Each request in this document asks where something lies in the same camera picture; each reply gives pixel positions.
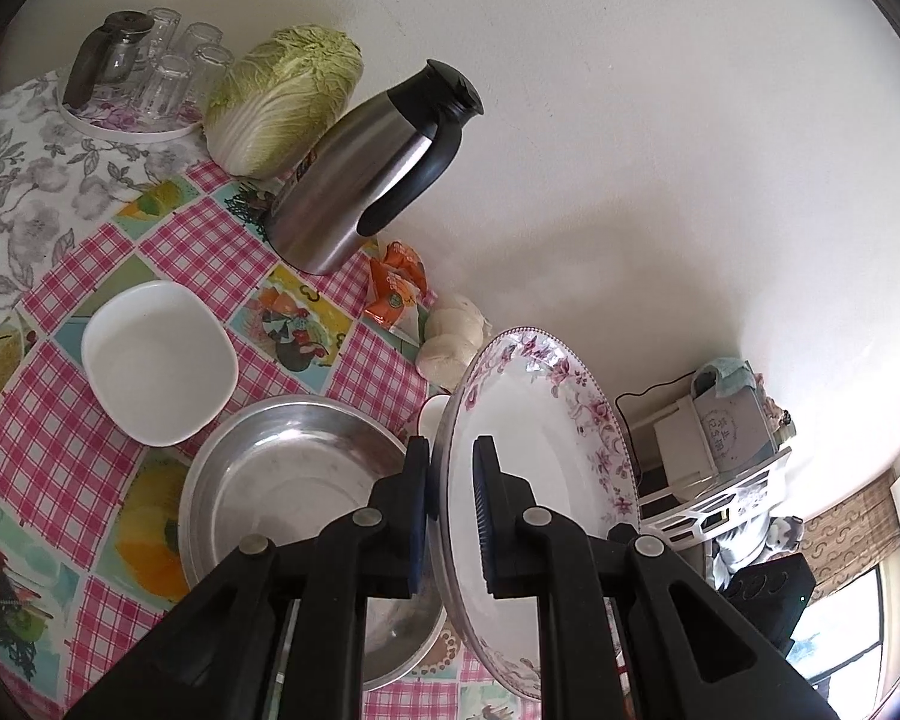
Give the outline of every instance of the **black thermos handle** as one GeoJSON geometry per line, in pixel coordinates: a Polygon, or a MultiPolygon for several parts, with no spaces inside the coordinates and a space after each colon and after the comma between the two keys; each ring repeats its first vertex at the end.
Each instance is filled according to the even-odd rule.
{"type": "Polygon", "coordinates": [[[422,191],[436,181],[457,156],[463,125],[458,119],[439,108],[437,132],[427,151],[424,151],[407,174],[391,186],[384,196],[376,199],[360,216],[357,233],[369,238],[390,224],[397,214],[410,205],[422,191]]]}
{"type": "Polygon", "coordinates": [[[98,26],[83,41],[74,66],[70,69],[67,89],[63,93],[63,104],[80,108],[93,94],[94,84],[103,69],[103,62],[113,46],[117,29],[105,23],[98,26]]]}

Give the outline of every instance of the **table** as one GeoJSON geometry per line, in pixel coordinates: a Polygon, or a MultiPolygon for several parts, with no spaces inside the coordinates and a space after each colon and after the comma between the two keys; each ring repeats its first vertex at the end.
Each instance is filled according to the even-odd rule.
{"type": "MultiPolygon", "coordinates": [[[[0,674],[33,717],[53,720],[185,594],[179,495],[221,419],[311,391],[396,432],[428,385],[415,348],[361,318],[372,250],[337,274],[299,274],[245,220],[258,189],[196,138],[146,153],[80,138],[50,109],[52,89],[42,76],[0,99],[0,674]],[[113,424],[79,355],[93,312],[155,278],[193,290],[240,362],[223,413],[168,449],[113,424]],[[274,290],[306,311],[271,311],[274,290]],[[283,322],[308,338],[277,348],[283,322]]],[[[364,714],[533,720],[539,704],[497,685],[447,625],[407,678],[365,695],[364,714]]]]}

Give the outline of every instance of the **pink checkered tablecloth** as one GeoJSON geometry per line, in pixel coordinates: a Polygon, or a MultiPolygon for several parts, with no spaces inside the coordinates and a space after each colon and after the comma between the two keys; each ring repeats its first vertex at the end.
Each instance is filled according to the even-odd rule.
{"type": "MultiPolygon", "coordinates": [[[[175,519],[187,467],[231,413],[314,392],[397,432],[429,394],[415,349],[362,318],[367,252],[336,274],[279,261],[213,162],[144,193],[71,248],[0,326],[0,674],[34,718],[62,717],[183,594],[175,519]],[[195,292],[240,374],[221,414],[152,449],[103,413],[80,340],[113,295],[152,279],[195,292]]],[[[448,625],[423,662],[368,693],[368,720],[535,720],[448,625]]]]}

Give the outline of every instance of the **white square bowl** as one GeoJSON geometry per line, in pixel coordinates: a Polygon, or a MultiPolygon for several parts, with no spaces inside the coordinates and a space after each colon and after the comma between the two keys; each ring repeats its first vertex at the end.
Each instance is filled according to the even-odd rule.
{"type": "Polygon", "coordinates": [[[103,410],[132,439],[189,439],[237,386],[237,353],[197,295],[173,281],[131,287],[83,332],[83,368],[103,410]]]}

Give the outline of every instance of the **drinking glass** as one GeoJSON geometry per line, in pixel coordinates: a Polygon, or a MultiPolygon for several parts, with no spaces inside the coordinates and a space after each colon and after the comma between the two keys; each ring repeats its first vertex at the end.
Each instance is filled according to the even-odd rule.
{"type": "Polygon", "coordinates": [[[144,61],[154,64],[170,45],[173,33],[180,23],[180,14],[168,7],[151,7],[149,15],[154,17],[154,28],[146,36],[144,61]]]}
{"type": "Polygon", "coordinates": [[[190,62],[165,53],[133,97],[131,106],[145,119],[173,119],[190,83],[190,62]]]}
{"type": "Polygon", "coordinates": [[[207,22],[194,22],[183,30],[183,34],[173,44],[173,53],[189,59],[194,49],[201,43],[213,43],[218,46],[221,40],[223,33],[216,26],[207,22]]]}
{"type": "Polygon", "coordinates": [[[203,43],[194,49],[190,55],[193,76],[187,94],[183,98],[183,109],[188,118],[195,119],[206,112],[210,93],[232,64],[233,55],[223,46],[203,43]]]}

